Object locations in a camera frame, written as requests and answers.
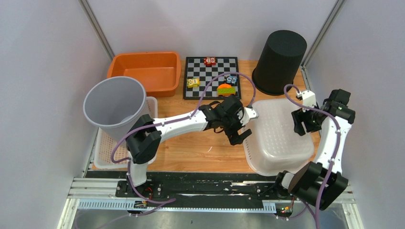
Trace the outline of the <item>large white plastic tub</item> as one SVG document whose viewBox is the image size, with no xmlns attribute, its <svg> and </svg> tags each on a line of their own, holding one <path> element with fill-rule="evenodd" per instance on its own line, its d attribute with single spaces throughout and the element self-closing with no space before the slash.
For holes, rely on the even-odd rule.
<svg viewBox="0 0 405 229">
<path fill-rule="evenodd" d="M 259 117 L 246 124 L 252 133 L 243 142 L 250 168 L 266 177 L 296 173 L 314 153 L 311 136 L 294 132 L 291 113 L 298 106 L 288 99 L 269 99 L 254 102 L 253 108 Z"/>
</svg>

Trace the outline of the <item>black ribbed bin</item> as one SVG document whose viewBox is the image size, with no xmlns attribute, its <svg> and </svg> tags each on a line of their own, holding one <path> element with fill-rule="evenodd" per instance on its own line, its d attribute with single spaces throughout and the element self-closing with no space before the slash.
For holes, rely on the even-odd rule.
<svg viewBox="0 0 405 229">
<path fill-rule="evenodd" d="M 289 30 L 272 32 L 252 72 L 256 88 L 268 95 L 282 95 L 285 85 L 293 83 L 306 49 L 307 42 L 300 34 Z"/>
</svg>

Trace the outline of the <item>grey bin black liner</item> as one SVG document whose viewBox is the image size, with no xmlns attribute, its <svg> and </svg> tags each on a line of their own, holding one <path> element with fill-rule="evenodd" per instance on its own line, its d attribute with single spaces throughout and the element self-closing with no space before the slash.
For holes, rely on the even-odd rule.
<svg viewBox="0 0 405 229">
<path fill-rule="evenodd" d="M 92 125 L 118 142 L 142 115 L 149 114 L 145 88 L 126 76 L 105 79 L 88 92 L 83 112 Z"/>
</svg>

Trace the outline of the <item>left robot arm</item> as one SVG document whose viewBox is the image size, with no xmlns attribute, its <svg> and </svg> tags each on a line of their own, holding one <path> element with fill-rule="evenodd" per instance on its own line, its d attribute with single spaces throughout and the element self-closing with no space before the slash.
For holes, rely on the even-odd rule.
<svg viewBox="0 0 405 229">
<path fill-rule="evenodd" d="M 119 141 L 126 143 L 131 154 L 127 158 L 128 191 L 135 197 L 145 194 L 148 164 L 166 140 L 212 129 L 215 133 L 224 132 L 231 145 L 239 145 L 252 133 L 250 129 L 242 130 L 243 127 L 258 117 L 258 111 L 252 105 L 243 106 L 235 95 L 221 102 L 200 104 L 195 110 L 177 116 L 157 119 L 148 114 L 141 116 Z"/>
</svg>

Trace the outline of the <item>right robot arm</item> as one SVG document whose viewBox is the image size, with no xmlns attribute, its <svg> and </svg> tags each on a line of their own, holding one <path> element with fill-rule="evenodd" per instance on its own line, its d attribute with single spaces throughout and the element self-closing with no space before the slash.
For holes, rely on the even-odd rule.
<svg viewBox="0 0 405 229">
<path fill-rule="evenodd" d="M 332 90 L 322 106 L 310 90 L 298 91 L 300 108 L 291 113 L 294 132 L 300 136 L 321 132 L 314 161 L 295 173 L 283 171 L 277 175 L 273 194 L 278 199 L 292 195 L 308 204 L 325 210 L 347 187 L 342 176 L 341 158 L 345 140 L 355 120 L 356 112 L 348 107 L 351 93 Z"/>
</svg>

